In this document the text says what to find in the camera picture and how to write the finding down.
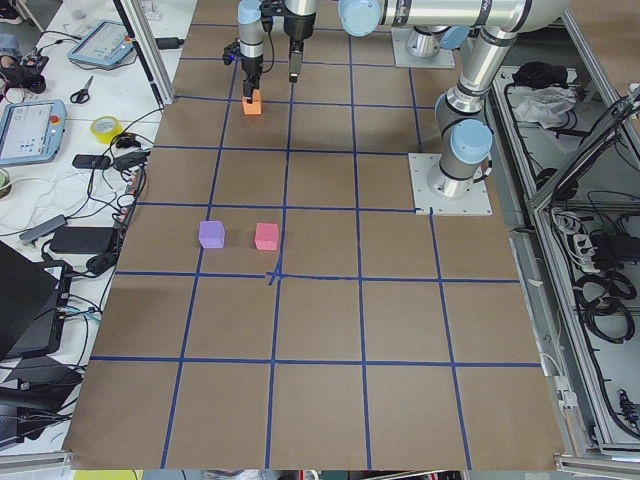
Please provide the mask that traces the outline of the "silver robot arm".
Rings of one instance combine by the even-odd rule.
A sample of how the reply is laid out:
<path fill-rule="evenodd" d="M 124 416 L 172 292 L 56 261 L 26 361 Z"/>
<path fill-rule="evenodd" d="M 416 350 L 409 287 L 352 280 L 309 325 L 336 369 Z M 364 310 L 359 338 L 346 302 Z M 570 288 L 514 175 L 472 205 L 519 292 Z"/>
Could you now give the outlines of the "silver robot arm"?
<path fill-rule="evenodd" d="M 486 94 L 520 33 L 539 30 L 569 7 L 568 1 L 340 1 L 343 29 L 363 37 L 380 25 L 472 27 L 478 38 L 457 83 L 437 101 L 435 116 L 443 141 L 439 163 L 427 174 L 435 195 L 458 200 L 474 183 L 489 155 L 493 136 L 480 119 Z"/>
<path fill-rule="evenodd" d="M 257 102 L 263 73 L 263 43 L 273 27 L 273 18 L 283 18 L 284 33 L 289 37 L 289 81 L 296 83 L 301 73 L 304 41 L 314 31 L 317 2 L 312 0 L 240 1 L 237 9 L 239 24 L 239 55 L 245 73 L 243 101 Z"/>

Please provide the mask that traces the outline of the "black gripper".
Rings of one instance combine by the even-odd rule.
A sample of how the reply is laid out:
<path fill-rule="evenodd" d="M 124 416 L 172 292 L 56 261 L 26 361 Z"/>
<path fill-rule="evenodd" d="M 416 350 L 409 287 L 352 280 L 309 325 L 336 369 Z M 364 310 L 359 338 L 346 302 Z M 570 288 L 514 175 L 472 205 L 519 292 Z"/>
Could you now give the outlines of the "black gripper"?
<path fill-rule="evenodd" d="M 241 58 L 241 66 L 245 74 L 243 81 L 243 101 L 247 104 L 253 103 L 253 92 L 260 89 L 261 75 L 263 72 L 264 57 Z"/>
<path fill-rule="evenodd" d="M 304 41 L 290 38 L 289 42 L 289 82 L 297 83 L 302 69 L 304 56 Z"/>

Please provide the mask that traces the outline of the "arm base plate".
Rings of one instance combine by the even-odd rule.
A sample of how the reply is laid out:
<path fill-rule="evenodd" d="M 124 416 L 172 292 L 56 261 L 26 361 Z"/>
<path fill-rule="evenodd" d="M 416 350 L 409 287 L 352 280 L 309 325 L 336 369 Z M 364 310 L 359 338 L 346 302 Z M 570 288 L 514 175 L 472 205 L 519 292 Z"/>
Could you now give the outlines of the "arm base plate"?
<path fill-rule="evenodd" d="M 409 171 L 417 215 L 491 216 L 493 211 L 486 183 L 476 182 L 480 169 L 471 179 L 453 180 L 440 168 L 440 154 L 410 153 Z"/>
<path fill-rule="evenodd" d="M 396 67 L 453 69 L 455 60 L 451 50 L 441 46 L 443 28 L 393 28 L 392 45 Z"/>

